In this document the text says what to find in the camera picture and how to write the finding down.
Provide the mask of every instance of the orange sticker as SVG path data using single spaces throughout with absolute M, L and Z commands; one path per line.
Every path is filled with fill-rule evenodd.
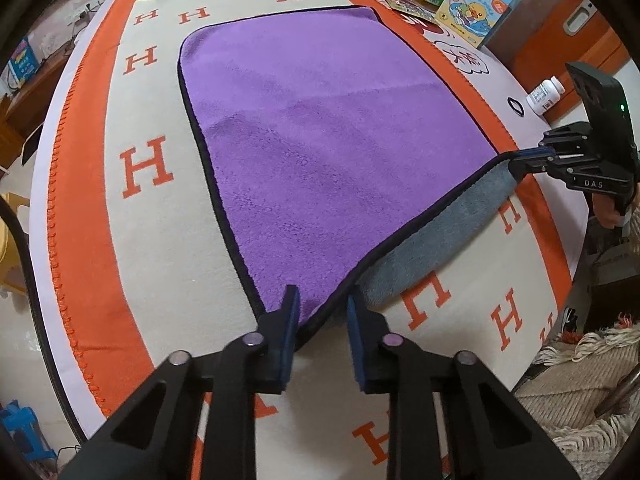
M 491 6 L 498 14 L 502 14 L 508 7 L 508 5 L 502 0 L 491 0 Z

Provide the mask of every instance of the purple towel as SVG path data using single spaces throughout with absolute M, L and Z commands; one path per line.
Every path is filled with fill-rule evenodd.
M 178 70 L 245 290 L 271 311 L 299 286 L 301 324 L 369 251 L 496 154 L 367 7 L 201 28 Z

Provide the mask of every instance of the white bottle cap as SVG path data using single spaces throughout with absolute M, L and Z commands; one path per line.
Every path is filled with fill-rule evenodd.
M 551 76 L 551 82 L 556 87 L 556 90 L 558 90 L 558 93 L 564 94 L 564 86 L 562 86 L 562 83 L 556 76 Z

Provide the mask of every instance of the orange border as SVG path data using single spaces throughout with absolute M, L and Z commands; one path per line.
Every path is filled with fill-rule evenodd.
M 114 1 L 78 66 L 58 123 L 47 198 L 49 260 L 60 316 L 105 416 L 154 369 L 122 290 L 104 185 L 109 86 L 134 2 Z
M 466 77 L 434 44 L 424 38 L 412 25 L 405 22 L 398 13 L 387 9 L 376 0 L 349 1 L 354 5 L 367 6 L 374 9 L 382 22 L 420 55 L 446 82 L 453 94 L 478 122 L 499 152 L 510 152 L 518 149 L 502 121 L 491 107 Z M 560 312 L 571 289 L 572 279 L 556 224 L 546 205 L 542 190 L 533 176 L 529 175 L 522 181 L 516 189 L 516 195 L 522 203 L 540 247 L 549 283 L 556 298 L 558 312 Z

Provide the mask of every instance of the white floor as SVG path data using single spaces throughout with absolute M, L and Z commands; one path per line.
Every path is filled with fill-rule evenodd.
M 10 173 L 0 179 L 0 192 L 29 197 L 34 161 L 35 155 L 25 166 L 20 165 L 20 158 L 14 162 Z M 78 444 L 49 381 L 27 299 L 10 292 L 8 298 L 0 298 L 0 402 L 6 405 L 13 399 L 33 408 L 56 453 Z M 74 453 L 73 449 L 62 450 L 60 463 L 68 462 Z

